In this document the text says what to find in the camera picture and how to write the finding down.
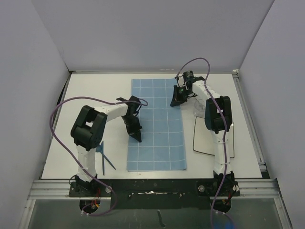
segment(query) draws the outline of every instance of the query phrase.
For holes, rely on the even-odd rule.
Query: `glass panel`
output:
[[[274,199],[233,199],[229,211],[239,229],[281,229]],[[104,201],[97,212],[109,208]],[[37,200],[30,229],[210,229],[210,211],[183,208],[176,210],[114,210],[102,217],[80,215],[78,200]],[[232,229],[223,215],[214,215],[215,229]]]

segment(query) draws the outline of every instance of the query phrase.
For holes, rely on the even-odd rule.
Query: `white table surface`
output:
[[[175,74],[72,74],[65,99],[75,96],[90,96],[109,102],[118,97],[129,99],[131,79],[169,79]],[[211,74],[207,82],[216,92],[231,98],[234,121],[235,158],[231,159],[236,178],[262,178],[254,147],[246,125],[242,107],[231,74]],[[104,153],[115,165],[114,170],[105,161],[105,176],[102,175],[102,155],[96,154],[95,167],[98,178],[104,179],[158,179],[158,178],[212,178],[214,157],[193,151],[195,117],[194,99],[181,105],[186,150],[187,169],[182,171],[128,172],[128,134],[121,118],[107,123],[103,141]],[[101,106],[90,100],[74,100],[63,105],[55,132],[77,156],[77,150],[70,136],[71,128],[84,105]],[[78,166],[65,149],[53,139],[42,179],[69,179],[77,173]]]
[[[231,125],[230,131],[227,133],[229,137],[228,148],[230,158],[234,158],[234,125]],[[194,130],[193,150],[200,153],[215,155],[213,138],[211,131],[205,126],[204,118],[197,117]]]

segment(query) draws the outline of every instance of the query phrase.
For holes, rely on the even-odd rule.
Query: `black mounting plate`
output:
[[[116,209],[210,209],[211,200],[217,190],[214,179],[100,179],[111,186],[118,197]],[[99,184],[100,197],[112,197]],[[227,192],[219,196],[227,197]],[[69,197],[92,197],[95,195],[71,183]]]

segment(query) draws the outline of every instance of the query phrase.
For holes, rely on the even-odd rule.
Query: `metal frame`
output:
[[[262,153],[262,149],[261,149],[261,146],[259,144],[259,140],[258,140],[256,131],[255,131],[255,127],[254,127],[254,124],[253,124],[248,106],[247,106],[245,98],[244,98],[244,93],[242,91],[242,87],[240,85],[238,75],[237,74],[236,75],[232,74],[232,77],[233,77],[233,80],[234,80],[234,84],[236,86],[237,94],[238,94],[243,112],[244,112],[244,117],[246,119],[246,123],[247,123],[248,129],[249,129],[249,132],[250,132],[250,137],[251,137],[251,140],[252,140],[252,143],[253,143],[253,146],[254,146],[254,150],[255,150],[255,154],[256,154],[256,157],[257,157],[258,164],[261,167],[261,169],[267,170],[266,166],[265,166],[265,160],[264,160],[264,156],[263,156],[263,153]]]
[[[280,188],[276,180],[272,179],[237,179],[240,193],[234,198],[271,198],[274,199],[278,216],[283,229],[292,229],[289,216],[280,195]],[[68,180],[35,180],[30,190],[27,205],[24,210],[19,229],[27,229],[35,200],[38,199],[64,199],[78,200],[91,198],[71,198],[68,196],[70,184]]]
[[[66,86],[63,91],[63,95],[61,100],[64,100],[66,95],[66,91],[69,84],[69,79],[66,83]],[[236,90],[238,93],[238,97],[241,102],[241,106],[244,112],[244,116],[246,119],[246,123],[250,132],[251,140],[254,146],[255,154],[257,157],[258,164],[260,166],[261,171],[267,171],[264,156],[261,151],[261,147],[257,138],[257,134],[254,128],[254,124],[246,105],[246,101],[244,98],[244,94],[242,91],[242,87],[238,78],[238,69],[232,71],[232,77],[234,80],[234,84],[236,86]],[[54,126],[56,126],[58,117],[60,114],[60,110],[57,112]],[[239,197],[234,198],[272,198],[274,199],[276,209],[278,212],[278,216],[280,218],[282,227],[284,229],[292,229],[292,225],[286,211],[284,202],[282,200],[280,189],[276,180],[272,179],[237,179],[239,183],[240,193]],[[68,180],[35,180],[32,184],[28,200],[26,203],[25,210],[23,212],[23,216],[21,218],[19,229],[27,229],[30,223],[30,219],[32,216],[33,208],[35,207],[35,201],[37,199],[64,199],[64,200],[77,200],[77,199],[90,199],[90,198],[70,198],[68,196],[70,189]],[[101,198],[104,201],[110,201],[111,198]]]

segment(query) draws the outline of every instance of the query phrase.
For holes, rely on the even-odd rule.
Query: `white enclosure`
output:
[[[17,228],[41,175],[68,70],[172,74],[199,56],[212,73],[240,68],[268,170],[303,228],[304,9],[303,0],[0,1],[1,228]]]
[[[305,122],[303,0],[278,0],[241,67],[241,82],[268,170],[294,228],[304,228]]]
[[[273,0],[32,2],[69,70],[176,72],[203,55],[219,73],[240,67]]]
[[[0,223],[15,229],[50,144],[69,73],[30,0],[0,1]]]

